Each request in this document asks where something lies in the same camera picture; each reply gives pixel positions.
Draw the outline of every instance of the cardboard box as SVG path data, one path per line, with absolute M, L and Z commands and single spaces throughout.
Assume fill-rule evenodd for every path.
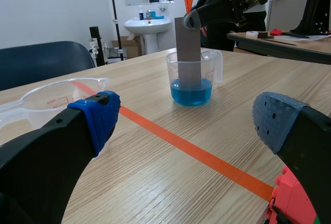
M 127 40 L 128 36 L 121 36 L 122 48 L 126 49 L 128 58 L 142 56 L 140 35 L 136 35 L 134 40 Z M 118 47 L 118 41 L 112 40 L 113 47 Z

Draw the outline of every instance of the wooden table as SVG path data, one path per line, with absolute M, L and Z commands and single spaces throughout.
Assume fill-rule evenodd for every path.
M 331 37 L 316 41 L 271 41 L 246 36 L 246 33 L 228 34 L 239 49 L 263 55 L 331 65 Z
M 0 104 L 60 79 L 109 77 L 107 89 L 121 96 L 123 106 L 215 155 L 224 168 L 236 166 L 269 188 L 283 163 L 254 129 L 256 96 L 279 92 L 326 114 L 331 109 L 330 66 L 231 52 L 224 52 L 224 83 L 214 86 L 210 102 L 179 106 L 170 95 L 164 59 L 172 51 L 9 89 L 0 93 Z M 30 130 L 27 121 L 10 124 L 0 131 L 1 140 Z M 266 200 L 120 115 L 111 140 L 74 189 L 63 224 L 255 224 Z

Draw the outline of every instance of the white sink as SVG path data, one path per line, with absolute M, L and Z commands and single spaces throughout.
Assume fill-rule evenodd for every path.
M 139 20 L 133 18 L 124 23 L 124 27 L 132 34 L 144 35 L 146 53 L 158 52 L 157 33 L 166 32 L 171 26 L 168 16 L 164 19 Z

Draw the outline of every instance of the black chair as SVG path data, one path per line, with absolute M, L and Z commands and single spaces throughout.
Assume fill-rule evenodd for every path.
M 0 49 L 0 91 L 94 67 L 89 52 L 71 41 Z

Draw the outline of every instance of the transparent measuring jug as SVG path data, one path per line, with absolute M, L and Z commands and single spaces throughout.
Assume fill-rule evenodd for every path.
M 204 50 L 201 60 L 177 61 L 177 53 L 166 56 L 172 98 L 185 106 L 197 106 L 209 101 L 213 81 L 223 81 L 223 55 L 220 51 Z
M 0 128 L 23 119 L 34 129 L 40 128 L 69 103 L 103 91 L 108 82 L 108 78 L 73 78 L 36 88 L 20 100 L 0 106 Z

